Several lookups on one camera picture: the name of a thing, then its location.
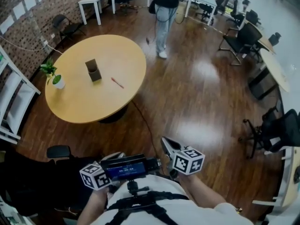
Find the jeans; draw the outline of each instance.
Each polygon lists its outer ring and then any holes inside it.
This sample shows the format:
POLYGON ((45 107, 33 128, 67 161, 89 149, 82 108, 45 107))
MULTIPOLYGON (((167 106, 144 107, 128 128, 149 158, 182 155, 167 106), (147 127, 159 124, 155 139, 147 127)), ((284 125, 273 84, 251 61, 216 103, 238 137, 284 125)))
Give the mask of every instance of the jeans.
POLYGON ((167 8, 155 4, 155 11, 157 16, 156 52, 160 53, 165 50, 164 46, 172 23, 176 17, 177 7, 167 8))

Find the desk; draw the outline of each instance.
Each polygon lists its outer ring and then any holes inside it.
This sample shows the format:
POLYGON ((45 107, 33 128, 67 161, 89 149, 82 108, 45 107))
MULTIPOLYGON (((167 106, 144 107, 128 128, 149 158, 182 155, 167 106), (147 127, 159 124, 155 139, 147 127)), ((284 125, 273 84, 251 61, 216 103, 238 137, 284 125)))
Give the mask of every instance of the desk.
POLYGON ((288 159, 290 163, 287 165, 285 164, 285 171, 282 177, 283 180, 280 185, 278 197, 273 198, 276 201, 264 202, 253 200, 252 203, 259 205, 285 207, 292 204, 298 197, 299 184, 295 184, 293 179, 296 168, 300 165, 300 148, 289 147, 286 150, 291 150, 291 157, 286 158, 286 160, 288 159))
MULTIPOLYGON (((213 18, 214 12, 215 12, 216 7, 217 7, 216 1, 215 0, 196 0, 196 1, 198 1, 200 3, 207 4, 207 5, 213 7, 212 13, 210 14, 210 19, 208 20, 208 23, 207 23, 208 25, 210 25, 211 19, 213 18)), ((191 7, 191 2, 192 2, 192 0, 188 0, 188 2, 187 2, 187 10, 186 10, 185 17, 188 16, 188 10, 191 7)))
POLYGON ((265 64, 265 68, 262 70, 262 72, 254 78, 251 82, 248 83, 249 89, 251 93, 258 99, 262 100, 266 95, 268 95, 270 92, 272 92, 278 85, 282 87, 283 90, 286 92, 290 91, 290 85, 287 80, 287 77, 284 75, 282 68, 274 55, 265 50, 261 49, 260 54, 262 57, 262 60, 265 64), (270 89, 268 89, 266 92, 261 93, 260 90, 258 90, 258 83, 264 79, 269 73, 273 76, 273 78, 276 81, 276 84, 273 85, 270 89))
POLYGON ((259 30, 259 32, 262 35, 262 38, 258 41, 266 50, 271 51, 272 53, 276 54, 274 51, 274 48, 272 46, 272 44, 270 43, 269 39, 265 36, 264 32, 261 31, 257 26, 255 26, 257 30, 259 30))
MULTIPOLYGON (((94 4, 96 17, 97 17, 97 22, 98 22, 98 25, 101 25, 99 10, 100 10, 100 13, 102 13, 102 8, 101 8, 101 4, 98 3, 99 1, 100 0, 81 0, 81 1, 78 2, 84 25, 86 25, 86 18, 85 18, 85 14, 84 14, 83 4, 89 4, 89 3, 94 4)), ((113 14, 115 14, 115 12, 116 12, 116 7, 115 7, 115 4, 114 4, 114 0, 112 0, 112 12, 113 12, 113 14)))
POLYGON ((141 48, 116 35, 85 39, 66 50, 54 66, 66 86, 59 90, 46 85, 46 101, 57 117, 72 123, 94 122, 120 111, 136 95, 146 74, 141 48), (91 59, 96 60, 102 76, 96 82, 91 81, 85 65, 91 59))

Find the black bag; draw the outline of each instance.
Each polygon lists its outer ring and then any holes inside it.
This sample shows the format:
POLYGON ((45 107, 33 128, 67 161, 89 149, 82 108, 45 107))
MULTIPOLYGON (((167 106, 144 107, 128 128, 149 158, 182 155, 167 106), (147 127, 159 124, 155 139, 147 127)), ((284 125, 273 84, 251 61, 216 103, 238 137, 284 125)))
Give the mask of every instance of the black bag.
POLYGON ((148 10, 149 10, 149 12, 150 12, 151 14, 156 14, 156 12, 155 12, 155 0, 153 0, 153 1, 151 2, 151 4, 150 4, 148 10))

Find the wooden floor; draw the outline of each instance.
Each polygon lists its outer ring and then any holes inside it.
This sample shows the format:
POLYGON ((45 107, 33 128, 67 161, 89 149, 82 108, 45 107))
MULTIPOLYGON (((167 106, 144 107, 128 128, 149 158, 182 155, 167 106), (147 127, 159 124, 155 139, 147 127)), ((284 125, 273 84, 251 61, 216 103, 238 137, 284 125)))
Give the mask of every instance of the wooden floor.
MULTIPOLYGON (((242 123, 248 118, 261 124, 261 116, 275 104, 276 93, 262 102, 253 99, 247 88, 252 69, 247 58, 241 67, 230 66, 233 57, 217 52, 222 34, 205 28, 191 19, 172 26, 167 41, 168 59, 156 57, 154 38, 155 16, 141 8, 113 15, 105 9, 102 25, 95 19, 83 26, 87 36, 78 35, 77 41, 100 34, 117 34, 135 41, 147 59, 145 80, 134 102, 141 109, 154 136, 159 156, 166 163, 160 138, 165 135, 190 145, 206 155, 199 177, 236 207, 242 215, 256 221, 266 207, 252 205, 253 199, 272 200, 281 174, 280 154, 264 156, 258 151, 254 159, 246 160, 250 146, 237 142, 246 135, 242 123)), ((214 25, 226 31, 225 18, 218 16, 214 25)), ((112 56, 118 51, 112 50, 112 56)), ((45 77, 40 73, 33 83, 42 91, 23 126, 22 140, 17 150, 39 161, 47 161, 46 150, 56 144, 71 147, 75 156, 105 155, 123 151, 127 155, 144 153, 155 156, 150 134, 139 112, 132 103, 126 114, 113 124, 71 124, 54 116, 45 100, 45 77)))

